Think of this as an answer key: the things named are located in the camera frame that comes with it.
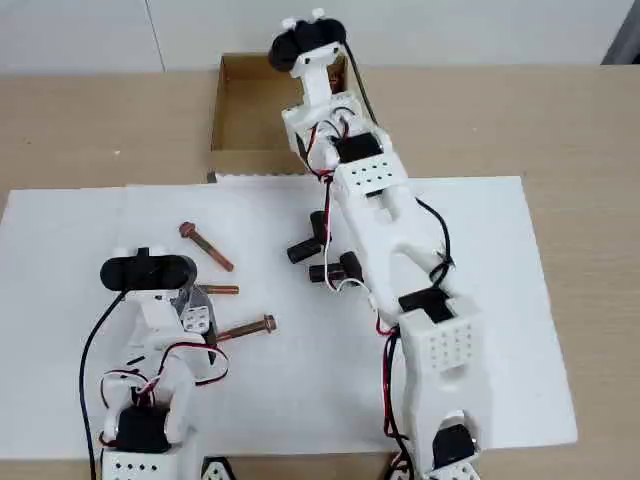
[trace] white sheet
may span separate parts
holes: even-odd
[[[415,180],[414,186],[447,219],[458,290],[486,315],[491,446],[575,441],[571,395],[519,178]],[[0,458],[84,457],[78,361],[113,296],[101,286],[99,268],[114,247],[138,245],[191,256],[200,282],[240,284],[240,296],[214,298],[221,328],[266,312],[278,322],[271,336],[223,345],[230,374],[200,389],[194,405],[205,452],[391,449],[381,431],[382,340],[364,294],[350,289],[335,296],[312,285],[310,262],[291,265],[285,255],[287,246],[310,236],[308,214],[322,196],[311,179],[291,177],[12,192],[0,226]],[[337,258],[348,238],[339,214],[333,219]],[[196,222],[236,270],[224,272],[180,238],[184,220]],[[130,324],[130,308],[119,307],[92,349],[87,386],[94,432],[103,408],[93,379],[116,361]],[[401,374],[395,379],[400,384]]]

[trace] wooden table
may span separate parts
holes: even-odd
[[[485,453],[481,475],[635,477],[640,69],[376,69],[365,78],[413,176],[524,178],[580,440]],[[212,72],[1,78],[0,191],[204,182],[216,81]],[[245,480],[373,479],[384,462],[329,455],[234,459],[233,466]],[[86,462],[0,462],[4,480],[45,475],[86,479],[88,469]]]

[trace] cable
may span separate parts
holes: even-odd
[[[338,132],[338,129],[335,127],[335,125],[329,122],[329,120],[323,120],[323,121],[328,122],[331,126],[333,126],[333,128],[335,128],[336,132]],[[318,179],[318,181],[322,180],[323,177],[333,173],[333,170],[316,171],[313,168],[311,168],[311,164],[309,163],[309,153],[311,153],[311,147],[313,147],[313,144],[316,141],[316,134],[318,132],[319,124],[320,122],[317,122],[313,127],[311,127],[311,137],[309,138],[309,146],[307,147],[307,150],[305,151],[304,156],[302,157],[302,161],[307,167],[307,170],[309,170]]]
[[[116,306],[122,301],[122,299],[126,296],[127,290],[123,290],[118,294],[118,296],[111,302],[111,305],[107,307],[105,312],[102,314],[100,319],[96,322],[93,330],[89,334],[87,341],[84,344],[84,348],[82,349],[82,357],[80,358],[80,369],[78,372],[78,392],[80,394],[80,409],[82,410],[82,421],[84,423],[84,433],[86,435],[87,440],[87,450],[89,453],[89,468],[91,473],[91,480],[96,480],[96,459],[93,454],[93,441],[91,440],[91,425],[89,424],[89,414],[87,413],[87,403],[85,401],[85,392],[84,392],[84,373],[87,364],[87,355],[89,353],[89,347],[93,342],[93,338],[102,327],[102,324],[105,320],[111,315],[111,312],[116,308]]]
[[[406,462],[406,468],[409,471],[409,480],[414,480],[415,472],[413,471],[413,461],[411,459],[411,454],[405,445],[406,437],[400,434],[398,431],[398,425],[396,424],[396,419],[393,414],[393,406],[391,404],[391,372],[393,369],[393,357],[396,351],[396,344],[398,339],[400,338],[400,329],[398,327],[394,327],[392,329],[391,335],[387,339],[387,342],[384,346],[383,352],[383,360],[382,367],[383,372],[386,372],[386,375],[383,374],[383,394],[385,397],[385,406],[387,409],[387,419],[389,421],[389,426],[391,427],[392,435],[400,448],[400,455],[396,457],[387,468],[387,471],[384,474],[385,479],[390,479],[393,475],[393,472],[400,468],[400,462]]]
[[[449,269],[451,268],[451,266],[454,265],[453,258],[451,258],[451,238],[449,236],[449,228],[447,227],[447,223],[444,221],[444,218],[442,218],[442,215],[440,215],[433,207],[430,207],[418,197],[416,197],[416,202],[418,202],[418,205],[428,211],[431,215],[436,217],[438,222],[440,222],[440,227],[442,227],[442,234],[444,236],[444,255],[442,258],[442,262],[436,265],[436,267],[429,273],[429,277],[433,281],[433,287],[437,288],[444,281],[444,278],[447,276],[447,273],[449,273]],[[434,281],[433,277],[438,272],[442,273]]]
[[[162,360],[160,360],[160,367],[158,368],[158,374],[156,377],[160,377],[160,375],[162,375],[162,372],[164,370],[164,364],[167,361],[167,357],[169,356],[169,353],[171,353],[171,351],[175,348],[196,348],[196,349],[199,348],[202,350],[207,350],[209,352],[219,353],[225,359],[226,364],[225,364],[224,372],[216,377],[212,377],[204,380],[196,380],[197,387],[202,387],[204,385],[210,385],[212,383],[219,382],[220,380],[222,380],[224,377],[227,376],[227,373],[229,373],[229,357],[227,357],[227,355],[218,347],[211,347],[204,343],[177,342],[177,343],[174,343],[173,345],[169,345],[169,347],[164,351],[164,354],[162,355]]]
[[[140,397],[144,393],[146,393],[146,392],[143,392],[143,390],[146,388],[147,384],[149,383],[149,380],[147,379],[147,377],[142,375],[139,371],[115,369],[115,370],[109,370],[108,372],[105,372],[102,375],[102,379],[100,379],[100,397],[102,397],[102,403],[104,404],[105,408],[108,409],[109,404],[107,403],[107,399],[104,396],[104,379],[109,375],[118,375],[120,379],[129,378],[132,380],[142,380],[143,382],[145,382],[145,384],[142,387],[140,387],[140,385],[131,385],[131,386],[137,387],[136,393],[139,395],[138,404],[140,403]],[[151,405],[153,406],[155,405],[155,403],[156,403],[155,395],[153,392],[151,392]]]
[[[342,280],[338,286],[334,286],[331,279],[329,279],[329,244],[331,243],[331,181],[327,181],[327,190],[325,194],[325,205],[324,205],[324,221],[325,221],[325,243],[324,243],[324,283],[329,290],[333,293],[340,293],[342,288],[348,284],[359,285],[367,291],[367,294],[371,294],[371,290],[367,287],[362,280],[357,278],[345,278]]]
[[[351,65],[353,66],[353,73],[355,73],[355,75],[356,75],[356,81],[358,82],[358,88],[360,88],[360,93],[362,94],[362,100],[364,100],[364,104],[367,107],[367,111],[369,112],[369,116],[371,117],[371,120],[373,121],[373,123],[378,125],[378,120],[376,119],[376,116],[373,113],[373,107],[371,106],[371,103],[369,102],[369,97],[367,97],[367,91],[364,88],[364,83],[362,81],[362,77],[360,76],[360,70],[358,70],[358,64],[356,63],[356,58],[354,57],[353,52],[351,51],[351,47],[349,47],[349,43],[347,43],[346,40],[344,41],[344,48],[347,51],[347,55],[349,56],[349,61],[351,62]]]
[[[328,125],[331,126],[331,128],[333,128],[333,131],[336,132],[336,135],[338,136],[338,138],[340,138],[342,136],[342,133],[340,133],[340,130],[338,130],[338,127],[335,126],[335,124],[330,121],[330,120],[321,120],[320,124],[326,123]]]

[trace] screw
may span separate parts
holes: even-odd
[[[225,258],[213,245],[207,242],[198,232],[196,232],[195,223],[184,222],[178,229],[182,238],[190,238],[198,245],[207,255],[219,263],[227,272],[233,271],[233,263]]]
[[[198,285],[203,292],[209,295],[237,295],[240,287],[237,285]]]
[[[258,322],[248,323],[241,327],[232,328],[226,332],[220,332],[216,337],[218,342],[224,342],[225,340],[231,340],[232,338],[242,337],[251,333],[261,332],[266,330],[267,333],[271,333],[276,329],[276,320],[273,315],[265,315],[264,318]]]

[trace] cardboard box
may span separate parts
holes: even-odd
[[[329,66],[334,93],[347,85],[343,56]],[[303,173],[289,150],[281,112],[302,102],[302,83],[274,70],[266,54],[225,54],[220,62],[211,150],[215,172]]]

